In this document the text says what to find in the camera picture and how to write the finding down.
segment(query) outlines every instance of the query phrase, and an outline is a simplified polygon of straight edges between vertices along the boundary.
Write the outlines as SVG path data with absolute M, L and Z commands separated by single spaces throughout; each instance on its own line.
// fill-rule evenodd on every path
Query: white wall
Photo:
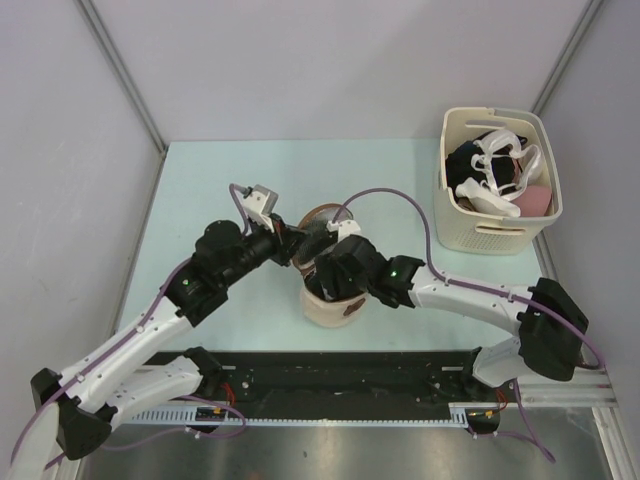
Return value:
M 609 2 L 543 113 L 565 210 L 548 229 L 640 447 L 640 2 Z
M 29 380 L 107 334 L 159 158 L 74 3 L 0 2 L 0 476 Z
M 533 105 L 586 0 L 97 0 L 167 140 L 439 136 Z

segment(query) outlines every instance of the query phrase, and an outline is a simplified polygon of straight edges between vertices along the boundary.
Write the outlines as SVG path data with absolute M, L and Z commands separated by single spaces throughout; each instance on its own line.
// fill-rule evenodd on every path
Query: gray floor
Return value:
M 502 430 L 523 430 L 509 409 Z M 533 424 L 558 459 L 509 438 L 474 441 L 448 428 L 254 427 L 231 440 L 178 433 L 124 453 L 99 451 L 90 480 L 452 480 L 610 479 L 590 409 L 533 410 Z M 130 443 L 160 427 L 125 425 L 110 438 Z

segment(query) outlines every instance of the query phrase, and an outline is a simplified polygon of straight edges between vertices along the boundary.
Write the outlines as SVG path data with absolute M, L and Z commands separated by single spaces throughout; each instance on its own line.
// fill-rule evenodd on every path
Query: basket handle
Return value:
M 509 235 L 511 237 L 519 237 L 524 235 L 526 229 L 524 228 L 505 228 L 495 227 L 493 225 L 482 225 L 481 223 L 475 226 L 475 230 L 478 233 L 484 233 L 487 235 Z
M 493 128 L 495 130 L 507 128 L 507 124 L 499 120 L 467 120 L 464 126 L 467 128 Z

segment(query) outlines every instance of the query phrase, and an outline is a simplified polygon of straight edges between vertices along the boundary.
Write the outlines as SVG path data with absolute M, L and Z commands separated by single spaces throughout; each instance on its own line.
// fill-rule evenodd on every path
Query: white plastic basket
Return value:
M 544 217 L 510 218 L 469 212 L 458 206 L 447 186 L 445 160 L 467 140 L 484 132 L 508 128 L 542 149 L 545 168 L 536 182 L 551 187 L 551 205 Z M 529 112 L 497 108 L 452 108 L 444 117 L 440 139 L 440 168 L 436 170 L 434 208 L 440 243 L 452 250 L 489 255 L 513 255 L 522 251 L 562 213 L 562 196 L 553 152 L 540 119 Z

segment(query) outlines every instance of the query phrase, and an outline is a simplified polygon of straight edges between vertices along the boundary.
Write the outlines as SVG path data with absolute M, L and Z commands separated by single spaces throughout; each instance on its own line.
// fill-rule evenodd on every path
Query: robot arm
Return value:
M 33 377 L 36 407 L 54 403 L 59 409 L 57 441 L 67 458 L 88 455 L 123 420 L 141 411 L 216 389 L 221 366 L 202 348 L 187 350 L 163 369 L 132 374 L 163 345 L 219 308 L 229 287 L 249 272 L 267 260 L 289 264 L 306 234 L 272 213 L 276 200 L 264 187 L 249 189 L 241 204 L 250 219 L 250 234 L 243 236 L 230 221 L 212 223 L 196 242 L 193 256 L 174 271 L 138 320 L 60 374 L 43 369 Z
M 557 282 L 540 278 L 532 287 L 498 286 L 453 279 L 446 274 L 436 276 L 420 259 L 386 259 L 359 235 L 355 222 L 350 221 L 349 226 L 344 223 L 327 229 L 351 233 L 339 234 L 334 248 L 316 257 L 315 271 L 305 279 L 307 289 L 318 298 L 337 301 L 368 292 L 391 308 L 402 305 L 447 310 L 508 332 L 512 338 L 477 349 L 470 358 L 470 375 L 489 387 L 499 387 L 531 372 L 553 380 L 571 380 L 582 341 L 548 314 L 514 301 L 517 298 L 542 304 L 581 333 L 586 332 L 586 317 Z M 504 295 L 496 296 L 496 291 Z

